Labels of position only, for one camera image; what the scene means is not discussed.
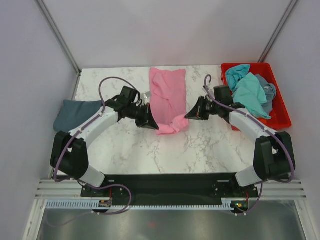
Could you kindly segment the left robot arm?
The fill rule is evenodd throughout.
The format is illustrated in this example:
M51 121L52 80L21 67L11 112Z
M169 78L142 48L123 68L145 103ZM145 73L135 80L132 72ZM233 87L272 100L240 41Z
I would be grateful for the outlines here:
M99 197L106 196L110 185L102 172L90 166L88 148L105 130L125 118L134 120L138 128L159 129L150 103L144 103L136 89L124 86L119 95L99 101L99 108L84 123L55 135L50 159L54 181L75 179L91 186Z

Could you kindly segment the pink t shirt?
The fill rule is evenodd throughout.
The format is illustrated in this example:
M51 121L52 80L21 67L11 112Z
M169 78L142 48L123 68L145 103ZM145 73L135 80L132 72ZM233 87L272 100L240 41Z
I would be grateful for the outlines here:
M190 125L187 114L186 70L149 70L150 107L159 129L158 136L186 131Z

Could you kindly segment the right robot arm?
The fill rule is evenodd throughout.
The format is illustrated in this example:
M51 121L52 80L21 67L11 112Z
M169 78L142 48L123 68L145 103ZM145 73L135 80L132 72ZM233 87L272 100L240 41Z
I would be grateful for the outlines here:
M255 117L240 103L234 103L227 85L216 86L207 96L198 98L186 119L207 121L217 115L236 127L254 143L253 163L235 174L235 181L229 184L229 191L235 197L242 196L247 186L268 180L290 183L295 172L295 159L291 136L277 132Z

